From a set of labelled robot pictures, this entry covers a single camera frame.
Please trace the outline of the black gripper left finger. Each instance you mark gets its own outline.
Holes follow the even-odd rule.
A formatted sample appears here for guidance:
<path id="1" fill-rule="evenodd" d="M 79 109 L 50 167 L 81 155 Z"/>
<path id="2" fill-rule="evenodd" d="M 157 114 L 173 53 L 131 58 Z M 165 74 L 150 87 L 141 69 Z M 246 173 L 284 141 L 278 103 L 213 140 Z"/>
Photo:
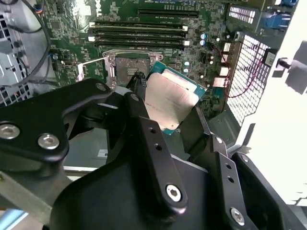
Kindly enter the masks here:
<path id="1" fill-rule="evenodd" d="M 69 141 L 92 128 L 112 133 L 119 157 L 169 153 L 141 97 L 83 80 L 1 109 L 1 196 L 29 212 L 35 203 L 53 210 L 70 185 L 62 173 Z"/>

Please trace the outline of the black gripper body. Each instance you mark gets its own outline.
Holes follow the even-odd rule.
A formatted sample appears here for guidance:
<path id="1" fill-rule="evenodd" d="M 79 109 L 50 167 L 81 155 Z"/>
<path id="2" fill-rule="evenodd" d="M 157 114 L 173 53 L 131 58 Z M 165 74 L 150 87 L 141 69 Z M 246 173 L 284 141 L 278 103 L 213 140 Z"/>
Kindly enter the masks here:
<path id="1" fill-rule="evenodd" d="M 52 230 L 212 230 L 223 222 L 215 170 L 169 153 L 122 156 L 71 183 L 51 212 Z"/>

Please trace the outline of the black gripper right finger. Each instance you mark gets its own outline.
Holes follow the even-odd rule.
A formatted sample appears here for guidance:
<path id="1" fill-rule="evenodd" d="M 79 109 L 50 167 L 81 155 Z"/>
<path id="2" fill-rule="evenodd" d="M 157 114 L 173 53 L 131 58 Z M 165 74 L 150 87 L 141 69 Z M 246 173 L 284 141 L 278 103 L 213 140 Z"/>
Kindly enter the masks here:
<path id="1" fill-rule="evenodd" d="M 189 161 L 206 169 L 214 198 L 210 207 L 224 230 L 293 230 L 295 215 L 254 163 L 242 153 L 228 156 L 223 140 L 210 131 L 200 108 L 179 126 Z"/>

